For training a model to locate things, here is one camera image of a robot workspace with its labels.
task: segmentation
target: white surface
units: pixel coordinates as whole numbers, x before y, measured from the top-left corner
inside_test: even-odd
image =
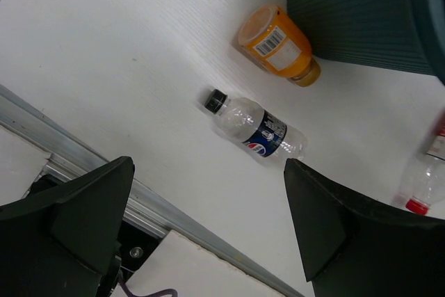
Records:
[[[1,83],[307,297],[282,170],[211,130],[208,89],[258,101],[309,139],[306,162],[390,202],[445,105],[434,77],[320,61],[299,88],[233,47],[258,6],[284,0],[2,0]]]
[[[20,200],[49,154],[0,127],[0,206]]]
[[[170,288],[178,297],[283,296],[176,232],[162,240],[127,286],[137,296]],[[125,296],[120,287],[112,294]]]

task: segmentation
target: bottle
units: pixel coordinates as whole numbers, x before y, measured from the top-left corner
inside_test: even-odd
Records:
[[[405,207],[419,215],[426,215],[431,205],[445,200],[445,112],[435,129],[432,144],[411,160],[403,178],[413,189]]]
[[[216,125],[230,140],[275,160],[282,167],[288,158],[303,159],[307,146],[305,135],[278,120],[258,103],[244,97],[230,99],[214,90],[204,106],[216,116]]]
[[[305,34],[277,5],[253,12],[238,33],[238,43],[268,71],[305,87],[321,73]]]

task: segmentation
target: ribbed plastic bin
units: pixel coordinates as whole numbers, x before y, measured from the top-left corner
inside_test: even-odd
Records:
[[[445,83],[444,0],[287,0],[287,9],[316,56]]]

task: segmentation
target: screw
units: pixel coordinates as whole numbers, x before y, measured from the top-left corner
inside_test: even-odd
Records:
[[[130,257],[133,257],[134,259],[138,259],[142,257],[144,254],[144,250],[140,247],[133,247],[130,250]]]

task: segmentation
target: orange juice bottle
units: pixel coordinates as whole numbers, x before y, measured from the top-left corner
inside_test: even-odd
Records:
[[[320,76],[305,34],[277,5],[253,12],[238,33],[238,43],[267,70],[296,85],[309,86]]]

